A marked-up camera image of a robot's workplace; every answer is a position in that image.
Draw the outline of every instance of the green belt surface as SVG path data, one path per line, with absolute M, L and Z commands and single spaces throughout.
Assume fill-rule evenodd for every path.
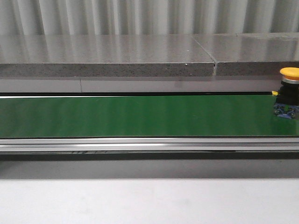
M 271 95 L 0 99 L 0 137 L 298 136 Z

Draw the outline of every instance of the gray stone countertop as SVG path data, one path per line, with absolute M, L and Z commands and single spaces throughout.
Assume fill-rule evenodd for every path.
M 277 75 L 299 67 L 299 33 L 0 35 L 0 77 Z

